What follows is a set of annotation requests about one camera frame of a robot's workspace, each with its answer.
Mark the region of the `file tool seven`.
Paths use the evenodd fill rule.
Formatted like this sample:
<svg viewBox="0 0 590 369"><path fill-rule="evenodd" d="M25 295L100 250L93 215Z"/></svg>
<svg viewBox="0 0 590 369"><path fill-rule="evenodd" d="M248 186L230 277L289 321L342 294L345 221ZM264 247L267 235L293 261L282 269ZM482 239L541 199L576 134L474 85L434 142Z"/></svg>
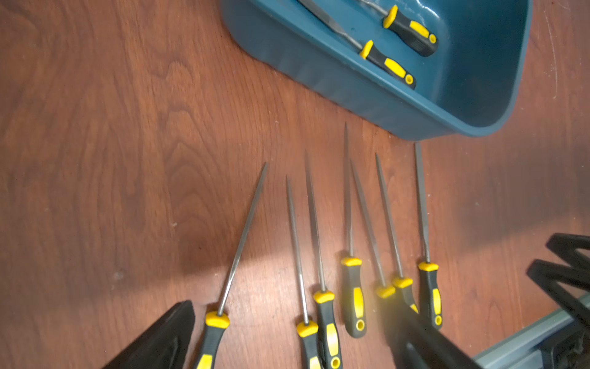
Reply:
<svg viewBox="0 0 590 369"><path fill-rule="evenodd" d="M436 330L443 326L442 297L437 282L439 265L430 258L429 223L427 212L427 195L423 171L423 156L419 142L414 144L416 159L416 187L419 205L419 224L424 259L418 264L419 269L419 309Z"/></svg>

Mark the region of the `file tool ten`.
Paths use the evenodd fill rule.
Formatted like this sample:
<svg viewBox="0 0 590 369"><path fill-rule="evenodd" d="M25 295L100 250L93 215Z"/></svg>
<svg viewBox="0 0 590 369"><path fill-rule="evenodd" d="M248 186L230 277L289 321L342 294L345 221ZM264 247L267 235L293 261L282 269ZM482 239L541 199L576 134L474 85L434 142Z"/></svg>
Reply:
<svg viewBox="0 0 590 369"><path fill-rule="evenodd" d="M383 54L375 46L372 40L369 40L364 45L362 45L355 38L345 32L343 27L314 1L298 0L298 2L317 19L324 23L328 29L339 35L341 38L344 38L352 46L354 46L358 50L359 55L363 60L370 61L375 66L381 68L388 75L400 81L410 89L414 90L416 88L416 79L414 76L404 67L402 67L397 61Z"/></svg>

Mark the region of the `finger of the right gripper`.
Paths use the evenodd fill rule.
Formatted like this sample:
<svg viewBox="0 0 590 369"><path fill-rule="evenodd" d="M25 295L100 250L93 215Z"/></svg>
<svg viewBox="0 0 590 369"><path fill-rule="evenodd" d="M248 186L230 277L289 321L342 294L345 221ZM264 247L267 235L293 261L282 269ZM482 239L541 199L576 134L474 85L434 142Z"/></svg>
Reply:
<svg viewBox="0 0 590 369"><path fill-rule="evenodd" d="M575 321L589 323L589 308L560 285L567 284L589 292L589 272L579 268L535 260L527 275Z"/></svg>
<svg viewBox="0 0 590 369"><path fill-rule="evenodd" d="M574 268L589 269L589 256L580 252L589 250L589 236L555 233L547 241L546 247Z"/></svg>

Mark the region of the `file tool eleven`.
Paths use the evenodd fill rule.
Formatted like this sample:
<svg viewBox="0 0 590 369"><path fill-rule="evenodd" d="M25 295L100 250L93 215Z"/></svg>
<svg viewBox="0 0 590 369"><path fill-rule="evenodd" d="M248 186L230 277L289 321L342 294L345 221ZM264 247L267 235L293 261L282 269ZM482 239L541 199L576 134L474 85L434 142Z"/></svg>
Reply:
<svg viewBox="0 0 590 369"><path fill-rule="evenodd" d="M399 6L392 6L386 10L373 1L360 0L360 2L381 14L384 29L394 32L407 46L422 57L429 57L438 50L439 44L436 35L423 23L404 15Z"/></svg>

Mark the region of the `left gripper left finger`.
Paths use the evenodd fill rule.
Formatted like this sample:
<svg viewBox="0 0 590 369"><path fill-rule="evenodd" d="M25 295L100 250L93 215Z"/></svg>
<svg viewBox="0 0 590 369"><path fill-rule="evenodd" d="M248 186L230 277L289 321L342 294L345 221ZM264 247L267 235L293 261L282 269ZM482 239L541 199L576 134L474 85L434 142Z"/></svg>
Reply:
<svg viewBox="0 0 590 369"><path fill-rule="evenodd" d="M182 368L194 327L192 302L178 302L105 367Z"/></svg>

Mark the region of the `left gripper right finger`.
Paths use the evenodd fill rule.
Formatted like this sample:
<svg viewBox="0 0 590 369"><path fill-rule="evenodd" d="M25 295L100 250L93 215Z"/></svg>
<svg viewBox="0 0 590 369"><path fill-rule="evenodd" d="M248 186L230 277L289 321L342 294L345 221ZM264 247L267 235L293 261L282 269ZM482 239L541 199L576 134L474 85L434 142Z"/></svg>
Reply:
<svg viewBox="0 0 590 369"><path fill-rule="evenodd" d="M398 295L380 299L386 342L397 368L479 368Z"/></svg>

